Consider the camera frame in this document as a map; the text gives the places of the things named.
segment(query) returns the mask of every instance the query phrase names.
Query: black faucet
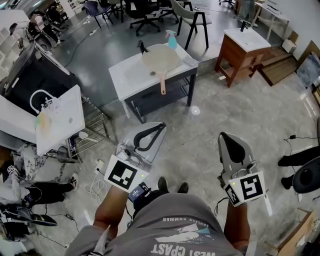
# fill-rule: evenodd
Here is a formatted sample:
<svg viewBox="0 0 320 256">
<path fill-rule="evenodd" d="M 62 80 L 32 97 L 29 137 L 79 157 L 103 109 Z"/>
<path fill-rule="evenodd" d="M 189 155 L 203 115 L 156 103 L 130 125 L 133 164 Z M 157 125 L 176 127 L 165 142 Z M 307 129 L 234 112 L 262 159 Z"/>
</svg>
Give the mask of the black faucet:
<svg viewBox="0 0 320 256">
<path fill-rule="evenodd" d="M 147 48 L 145 47 L 144 42 L 142 42 L 142 40 L 139 40 L 137 47 L 140 48 L 141 54 L 144 54 L 144 52 L 146 52 L 146 53 L 149 52 L 147 50 Z"/>
<path fill-rule="evenodd" d="M 246 26 L 246 23 L 247 21 L 245 20 L 242 22 L 241 29 L 240 29 L 241 32 L 243 32 L 245 28 L 248 29 L 248 27 Z"/>
</svg>

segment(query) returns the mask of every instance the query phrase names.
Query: metal rack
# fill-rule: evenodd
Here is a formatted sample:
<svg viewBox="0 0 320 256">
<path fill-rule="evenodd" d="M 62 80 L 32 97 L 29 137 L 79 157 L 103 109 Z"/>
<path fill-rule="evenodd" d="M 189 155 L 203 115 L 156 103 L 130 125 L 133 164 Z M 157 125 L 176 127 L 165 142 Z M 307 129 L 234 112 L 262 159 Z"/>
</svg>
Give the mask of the metal rack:
<svg viewBox="0 0 320 256">
<path fill-rule="evenodd" d="M 81 139 L 79 133 L 74 134 L 67 140 L 68 145 L 68 155 L 72 159 L 77 159 L 80 153 L 91 149 L 92 147 L 105 141 L 111 143 L 115 146 L 118 145 L 117 138 L 115 136 L 113 127 L 110 122 L 110 117 L 103 110 L 96 107 L 89 98 L 81 94 L 82 106 L 88 104 L 94 109 L 88 116 L 84 118 L 86 132 L 90 139 L 96 140 L 96 142 L 90 141 L 88 139 Z"/>
</svg>

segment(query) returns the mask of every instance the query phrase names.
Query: white countertop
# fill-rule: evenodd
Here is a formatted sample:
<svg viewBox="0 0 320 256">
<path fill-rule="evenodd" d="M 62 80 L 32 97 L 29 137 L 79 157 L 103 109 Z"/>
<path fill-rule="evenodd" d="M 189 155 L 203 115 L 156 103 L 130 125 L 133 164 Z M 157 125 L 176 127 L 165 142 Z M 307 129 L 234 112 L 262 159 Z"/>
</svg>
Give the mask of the white countertop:
<svg viewBox="0 0 320 256">
<path fill-rule="evenodd" d="M 179 44 L 175 50 L 180 59 L 189 56 L 189 54 Z M 196 67 L 198 67 L 198 64 L 190 66 L 180 60 L 177 67 L 169 71 L 165 78 L 172 78 Z M 121 61 L 118 64 L 110 67 L 109 72 L 120 101 L 124 101 L 125 99 L 160 82 L 158 76 L 150 75 L 150 71 L 142 62 L 141 53 L 138 53 L 137 55 L 127 58 L 124 61 Z"/>
<path fill-rule="evenodd" d="M 289 21 L 289 19 L 285 15 L 283 15 L 283 13 L 281 11 L 279 11 L 279 13 L 275 13 L 276 11 L 274 11 L 272 8 L 267 6 L 266 3 L 263 4 L 263 3 L 255 2 L 255 4 L 257 6 L 260 6 L 261 8 L 266 10 L 267 12 L 271 13 L 272 15 L 276 16 L 278 19 L 281 19 L 284 21 Z"/>
<path fill-rule="evenodd" d="M 271 47 L 271 44 L 252 28 L 245 28 L 243 32 L 240 31 L 240 28 L 227 29 L 224 33 L 247 53 Z"/>
<path fill-rule="evenodd" d="M 38 156 L 43 156 L 60 143 L 85 128 L 85 118 L 82 108 L 81 91 L 79 85 L 62 94 L 57 108 L 45 112 L 51 118 L 51 125 L 42 131 L 36 121 L 36 151 Z"/>
</svg>

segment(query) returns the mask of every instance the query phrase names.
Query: white sink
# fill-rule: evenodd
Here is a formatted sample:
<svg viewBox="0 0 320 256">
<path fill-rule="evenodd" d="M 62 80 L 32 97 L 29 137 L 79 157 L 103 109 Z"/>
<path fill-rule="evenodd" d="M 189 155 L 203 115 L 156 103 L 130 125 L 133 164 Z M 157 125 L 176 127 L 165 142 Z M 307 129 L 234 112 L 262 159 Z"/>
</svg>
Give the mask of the white sink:
<svg viewBox="0 0 320 256">
<path fill-rule="evenodd" d="M 243 32 L 240 28 L 227 29 L 224 33 L 246 52 L 271 47 L 271 44 L 252 28 L 245 28 Z"/>
</svg>

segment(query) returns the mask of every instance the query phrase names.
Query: spray bottle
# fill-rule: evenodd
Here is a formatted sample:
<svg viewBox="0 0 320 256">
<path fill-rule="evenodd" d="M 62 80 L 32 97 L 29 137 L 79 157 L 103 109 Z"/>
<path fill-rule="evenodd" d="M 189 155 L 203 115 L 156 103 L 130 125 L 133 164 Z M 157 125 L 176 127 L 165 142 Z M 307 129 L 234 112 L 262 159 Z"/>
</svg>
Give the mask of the spray bottle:
<svg viewBox="0 0 320 256">
<path fill-rule="evenodd" d="M 177 40 L 175 38 L 176 32 L 172 30 L 166 30 L 165 32 L 166 32 L 165 38 L 169 37 L 168 46 L 175 50 L 177 48 Z"/>
</svg>

